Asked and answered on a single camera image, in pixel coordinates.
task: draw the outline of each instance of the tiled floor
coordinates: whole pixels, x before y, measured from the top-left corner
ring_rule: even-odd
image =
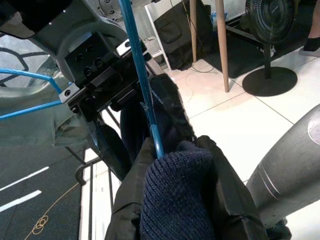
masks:
[[[320,59],[301,56],[294,51],[272,62],[272,65],[290,68],[297,73],[298,83],[291,91],[273,97],[249,95],[242,88],[243,75],[230,80],[230,92],[225,93],[223,75],[216,69],[211,70],[212,67],[204,60],[199,60],[194,67],[200,72],[211,70],[209,73],[200,73],[193,68],[166,71],[179,87],[195,133],[198,136],[208,135],[217,142],[243,181],[249,179],[257,164],[286,131],[320,104]],[[106,113],[103,117],[117,129]],[[103,178],[103,173],[107,175],[107,169],[102,165],[95,170],[98,178]],[[109,196],[104,192],[109,183],[106,177],[104,186],[99,180],[95,181],[94,226],[96,237],[100,239],[109,222],[101,216],[110,216],[110,203],[101,204],[101,199]],[[114,182],[115,192],[119,182]],[[287,217],[292,240],[319,239],[319,211],[320,201]]]

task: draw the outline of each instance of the wooden leg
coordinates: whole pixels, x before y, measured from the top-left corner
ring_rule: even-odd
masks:
[[[219,49],[221,66],[224,81],[224,90],[229,92],[228,54],[227,54],[227,33],[225,20],[224,0],[215,0],[216,20],[218,27]]]
[[[197,61],[197,0],[190,0],[190,27],[193,62]]]

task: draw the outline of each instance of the black fan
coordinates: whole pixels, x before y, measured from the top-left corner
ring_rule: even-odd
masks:
[[[242,86],[255,96],[275,96],[291,90],[297,83],[294,71],[271,67],[270,47],[282,42],[295,21],[299,0],[246,0],[245,18],[251,34],[264,45],[264,69],[247,75]]]

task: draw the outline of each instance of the blue tube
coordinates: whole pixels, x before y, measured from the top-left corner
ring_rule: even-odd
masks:
[[[39,111],[39,110],[42,110],[42,109],[47,109],[47,108],[50,108],[50,107],[54,107],[54,106],[57,106],[57,105],[60,105],[60,104],[62,104],[62,102],[60,100],[57,100],[57,101],[48,102],[48,103],[45,103],[45,104],[42,104],[42,105],[33,106],[33,107],[26,108],[26,109],[23,109],[23,110],[20,110],[20,111],[15,111],[15,112],[12,112],[12,113],[8,113],[8,114],[5,114],[5,115],[2,115],[2,116],[0,116],[0,120],[17,117],[17,116],[20,116],[20,115],[24,115],[24,114],[32,113],[32,112],[35,112],[35,111]]]
[[[125,28],[129,37],[135,69],[139,77],[142,95],[146,106],[146,114],[150,123],[153,141],[158,159],[164,155],[159,129],[156,122],[156,115],[153,107],[151,87],[145,66],[145,60],[141,49],[134,13],[132,12],[129,0],[118,0],[124,19]]]
[[[32,77],[36,79],[42,79],[45,81],[48,81],[51,83],[51,85],[54,87],[54,89],[58,92],[58,94],[62,93],[61,88],[57,85],[53,77],[46,76],[38,73],[32,73],[28,71],[21,71],[21,70],[14,70],[14,69],[8,69],[8,68],[0,68],[0,74],[14,74],[14,75],[20,75],[20,76],[26,76],[26,77]]]

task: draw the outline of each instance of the black floor mat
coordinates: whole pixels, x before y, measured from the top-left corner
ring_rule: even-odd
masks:
[[[84,156],[84,147],[73,147]],[[67,190],[77,184],[80,163],[63,147],[1,147],[0,190],[44,167],[47,170],[0,191],[0,206],[40,190],[21,204],[0,212],[0,240],[24,240],[37,220]],[[81,187],[77,185],[46,214],[48,222],[38,235],[27,239],[77,240],[81,211]]]
[[[271,60],[280,58],[302,47],[306,43],[312,25],[314,7],[312,4],[299,6],[292,32],[284,42],[275,45],[276,54]],[[205,57],[204,60],[219,71],[222,71],[218,38],[215,38],[214,45],[217,46],[217,48],[212,54]],[[263,53],[257,50],[256,45],[232,35],[227,36],[227,53],[229,77],[232,79],[264,65]]]

